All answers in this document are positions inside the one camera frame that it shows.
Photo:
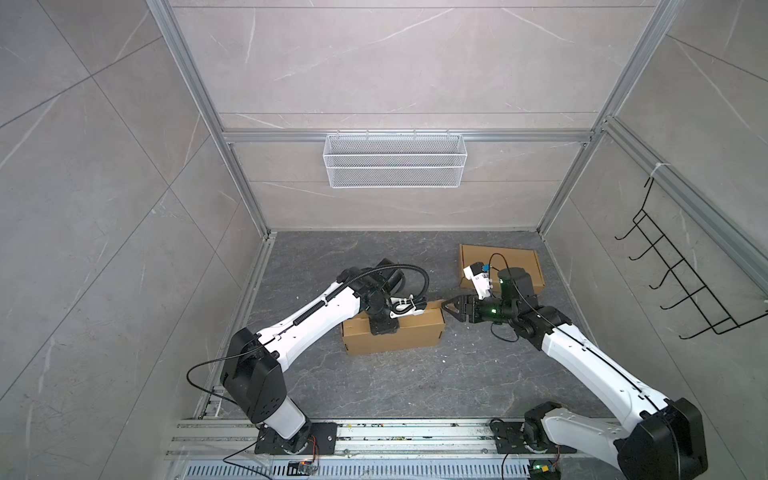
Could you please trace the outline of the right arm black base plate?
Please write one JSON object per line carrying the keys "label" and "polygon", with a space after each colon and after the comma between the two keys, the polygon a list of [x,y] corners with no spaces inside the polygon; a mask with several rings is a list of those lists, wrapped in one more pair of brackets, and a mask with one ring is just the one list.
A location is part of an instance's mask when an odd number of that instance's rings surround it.
{"label": "right arm black base plate", "polygon": [[488,424],[498,453],[503,454],[576,454],[577,450],[556,445],[544,433],[543,428],[530,421],[504,421],[492,419]]}

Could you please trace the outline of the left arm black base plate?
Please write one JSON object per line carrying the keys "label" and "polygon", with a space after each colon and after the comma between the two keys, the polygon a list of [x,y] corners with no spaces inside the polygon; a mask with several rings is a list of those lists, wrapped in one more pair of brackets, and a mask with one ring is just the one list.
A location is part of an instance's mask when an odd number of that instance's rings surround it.
{"label": "left arm black base plate", "polygon": [[334,422],[309,422],[290,439],[263,426],[254,447],[256,454],[332,455],[335,452],[339,425]]}

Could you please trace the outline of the brown cardboard box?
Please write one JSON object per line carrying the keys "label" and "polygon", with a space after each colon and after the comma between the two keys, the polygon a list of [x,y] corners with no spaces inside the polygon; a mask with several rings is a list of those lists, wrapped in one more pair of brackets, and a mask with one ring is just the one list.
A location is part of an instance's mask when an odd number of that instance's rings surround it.
{"label": "brown cardboard box", "polygon": [[504,269],[508,265],[509,267],[522,268],[530,275],[533,290],[536,294],[540,294],[545,289],[546,281],[543,277],[538,254],[534,250],[464,244],[459,249],[459,279],[461,288],[474,288],[471,280],[465,277],[464,268],[476,262],[487,264],[492,255],[494,255],[491,261],[493,267]]}
{"label": "brown cardboard box", "polygon": [[341,324],[341,338],[349,355],[367,355],[436,346],[445,330],[440,301],[428,303],[424,313],[398,319],[395,333],[373,335],[365,313]]}

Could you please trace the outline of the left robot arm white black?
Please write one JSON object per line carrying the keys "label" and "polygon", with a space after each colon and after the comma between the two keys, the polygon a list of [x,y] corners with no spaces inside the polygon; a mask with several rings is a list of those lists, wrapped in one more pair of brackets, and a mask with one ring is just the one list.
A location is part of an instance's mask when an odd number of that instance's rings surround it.
{"label": "left robot arm white black", "polygon": [[264,425],[299,452],[312,422],[288,396],[284,373],[337,325],[364,313],[375,334],[399,329],[399,319],[424,312],[429,275],[420,267],[383,259],[374,267],[343,270],[317,298],[257,332],[245,327],[230,340],[220,383],[255,425]]}

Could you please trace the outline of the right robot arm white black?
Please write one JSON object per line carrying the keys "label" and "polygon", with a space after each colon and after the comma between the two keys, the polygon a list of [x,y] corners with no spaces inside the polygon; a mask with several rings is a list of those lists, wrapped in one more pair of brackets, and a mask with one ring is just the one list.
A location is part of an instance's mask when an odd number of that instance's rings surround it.
{"label": "right robot arm white black", "polygon": [[575,414],[557,402],[526,412],[517,438],[537,454],[568,447],[620,470],[627,479],[694,479],[708,470],[702,414],[685,398],[672,400],[642,382],[594,345],[558,309],[542,306],[530,275],[513,267],[490,275],[476,262],[465,268],[475,291],[442,303],[463,323],[510,326],[570,371],[615,417]]}

